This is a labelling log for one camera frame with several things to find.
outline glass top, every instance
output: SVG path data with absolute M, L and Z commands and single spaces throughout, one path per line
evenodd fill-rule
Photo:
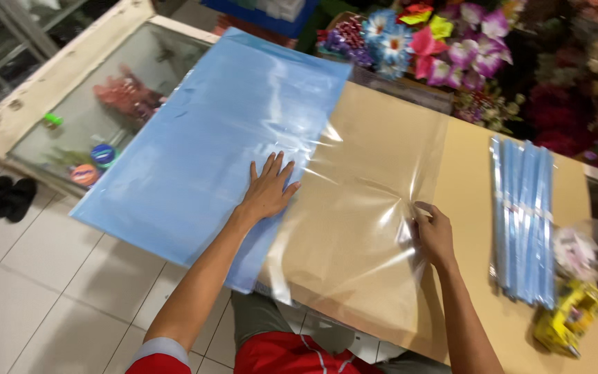
M 8 153 L 88 189 L 211 47 L 143 24 Z

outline person's hand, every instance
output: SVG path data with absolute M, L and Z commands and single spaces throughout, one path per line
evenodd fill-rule
M 251 185 L 239 206 L 255 222 L 278 214 L 288 205 L 292 195 L 301 187 L 301 183 L 295 182 L 283 192 L 283 184 L 292 172 L 295 162 L 290 161 L 283 171 L 280 171 L 282 163 L 283 151 L 278 152 L 278 157 L 276 153 L 270 154 L 266 159 L 262 174 L 258 176 L 255 161 L 251 162 Z
M 435 205 L 416 202 L 415 206 L 431 214 L 432 217 L 418 213 L 419 237 L 422 250 L 428 261 L 438 271 L 458 266 L 454 255 L 454 241 L 451 234 L 451 222 Z

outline stack of blue cellophane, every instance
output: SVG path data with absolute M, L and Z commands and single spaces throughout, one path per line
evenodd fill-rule
M 492 139 L 495 277 L 513 300 L 555 306 L 553 155 L 531 142 Z

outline gray pants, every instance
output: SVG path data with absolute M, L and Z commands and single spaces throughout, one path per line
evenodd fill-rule
M 237 351 L 248 338 L 259 333 L 282 331 L 292 333 L 290 325 L 280 314 L 276 303 L 259 293 L 242 295 L 232 291 L 232 307 L 235 310 L 235 343 Z M 451 368 L 444 363 L 407 351 L 389 361 L 375 366 L 385 374 L 448 374 Z

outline red shirt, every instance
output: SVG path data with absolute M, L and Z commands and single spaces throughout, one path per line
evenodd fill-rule
M 180 373 L 191 370 L 179 359 L 153 353 L 138 359 L 126 374 Z M 251 337 L 237 352 L 235 374 L 380 374 L 376 367 L 345 350 L 330 355 L 310 336 L 269 332 Z

